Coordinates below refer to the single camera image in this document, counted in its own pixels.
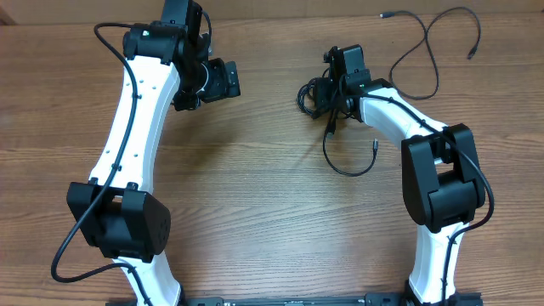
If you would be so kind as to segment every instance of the cable connector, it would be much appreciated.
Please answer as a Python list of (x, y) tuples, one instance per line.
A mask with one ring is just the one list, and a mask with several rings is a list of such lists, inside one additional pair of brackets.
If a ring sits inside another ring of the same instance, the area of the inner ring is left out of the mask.
[(386, 19), (393, 16), (394, 16), (394, 12), (383, 12), (380, 14), (380, 18), (382, 19)]
[(478, 51), (478, 46), (474, 46), (473, 48), (471, 48), (470, 52), (468, 53), (467, 60), (471, 60), (476, 54), (476, 51)]

